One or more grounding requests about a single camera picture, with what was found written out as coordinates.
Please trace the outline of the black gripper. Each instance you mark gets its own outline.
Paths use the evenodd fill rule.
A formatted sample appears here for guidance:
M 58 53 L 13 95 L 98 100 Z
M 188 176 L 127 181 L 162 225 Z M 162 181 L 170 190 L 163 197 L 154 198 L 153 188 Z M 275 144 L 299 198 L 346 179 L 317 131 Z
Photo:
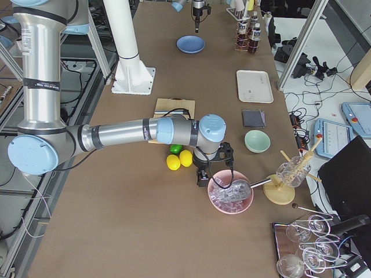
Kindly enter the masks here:
M 199 22 L 203 16 L 203 13 L 206 12 L 206 15 L 211 14 L 211 6 L 203 0 L 194 0 L 192 3 L 192 16 L 195 21 L 195 33 L 199 33 Z
M 210 159 L 206 154 L 199 150 L 194 150 L 192 155 L 192 162 L 197 168 L 197 185 L 208 186 L 212 177 L 210 173 L 212 163 L 217 162 L 216 157 Z

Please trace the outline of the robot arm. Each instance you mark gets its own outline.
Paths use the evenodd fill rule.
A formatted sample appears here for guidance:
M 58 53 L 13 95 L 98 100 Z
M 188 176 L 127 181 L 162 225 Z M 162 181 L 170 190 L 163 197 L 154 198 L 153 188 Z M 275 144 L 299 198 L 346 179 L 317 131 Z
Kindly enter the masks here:
M 145 118 L 114 125 L 67 126 L 60 116 L 60 35 L 89 31 L 87 1 L 14 1 L 21 24 L 24 119 L 8 146 L 20 171 L 42 175 L 83 152 L 140 141 L 193 147 L 197 183 L 211 178 L 213 162 L 232 158 L 224 142 L 225 121 L 209 114 L 201 120 L 180 115 Z
M 171 1 L 172 8 L 176 12 L 180 12 L 182 8 L 185 7 L 186 0 Z M 191 18 L 195 24 L 195 32 L 199 33 L 200 23 L 204 21 L 211 14 L 212 7 L 202 0 L 192 0 L 191 1 Z

